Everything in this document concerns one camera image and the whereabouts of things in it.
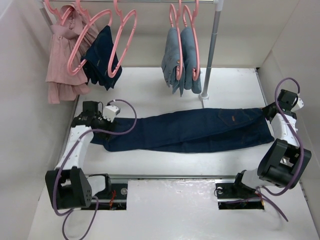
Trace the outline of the dark blue trousers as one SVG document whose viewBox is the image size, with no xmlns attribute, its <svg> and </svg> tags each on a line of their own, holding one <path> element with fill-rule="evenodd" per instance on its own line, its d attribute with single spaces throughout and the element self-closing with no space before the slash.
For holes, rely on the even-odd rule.
<svg viewBox="0 0 320 240">
<path fill-rule="evenodd" d="M 116 118 L 115 132 L 93 144 L 109 152 L 150 150 L 171 153 L 215 153 L 239 150 L 274 141 L 259 108 L 201 108 L 176 111 L 146 118 Z"/>
</svg>

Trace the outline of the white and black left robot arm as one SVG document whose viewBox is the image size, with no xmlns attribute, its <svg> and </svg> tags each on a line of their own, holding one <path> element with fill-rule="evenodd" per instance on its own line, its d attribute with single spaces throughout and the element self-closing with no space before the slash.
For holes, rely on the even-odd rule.
<svg viewBox="0 0 320 240">
<path fill-rule="evenodd" d="M 73 118 L 69 138 L 62 158 L 53 170 L 45 174 L 50 201 L 55 210 L 88 208 L 93 197 L 105 199 L 111 195 L 108 174 L 85 175 L 83 165 L 94 137 L 106 140 L 115 129 L 115 117 L 120 108 L 107 104 L 99 108 L 96 101 L 85 101 L 82 112 Z"/>
</svg>

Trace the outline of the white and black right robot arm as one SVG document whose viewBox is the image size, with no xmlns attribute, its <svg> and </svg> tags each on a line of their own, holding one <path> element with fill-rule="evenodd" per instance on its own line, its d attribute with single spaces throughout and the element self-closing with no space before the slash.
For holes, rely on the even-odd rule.
<svg viewBox="0 0 320 240">
<path fill-rule="evenodd" d="M 262 109 L 270 122 L 275 141 L 254 170 L 243 170 L 236 175 L 231 191 L 237 197 L 253 192 L 257 187 L 277 186 L 292 189 L 296 186 L 312 153 L 302 146 L 297 135 L 297 115 L 303 107 L 298 94 L 281 89 L 277 101 Z"/>
</svg>

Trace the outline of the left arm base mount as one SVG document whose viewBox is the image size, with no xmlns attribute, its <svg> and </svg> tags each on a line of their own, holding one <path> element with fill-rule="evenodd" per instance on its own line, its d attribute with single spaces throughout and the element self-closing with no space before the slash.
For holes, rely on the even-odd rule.
<svg viewBox="0 0 320 240">
<path fill-rule="evenodd" d="M 87 178 L 94 194 L 90 203 L 80 206 L 81 210 L 95 210 L 98 198 L 98 210 L 122 211 L 127 209 L 128 182 L 111 179 L 106 175 L 89 175 Z"/>
</svg>

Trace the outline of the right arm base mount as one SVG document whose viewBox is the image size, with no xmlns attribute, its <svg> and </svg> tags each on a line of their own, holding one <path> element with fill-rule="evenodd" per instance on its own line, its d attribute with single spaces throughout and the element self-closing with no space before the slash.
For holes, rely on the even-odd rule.
<svg viewBox="0 0 320 240">
<path fill-rule="evenodd" d="M 233 179 L 215 182 L 214 195 L 219 210 L 264 210 L 264 203 L 252 189 L 235 186 Z"/>
</svg>

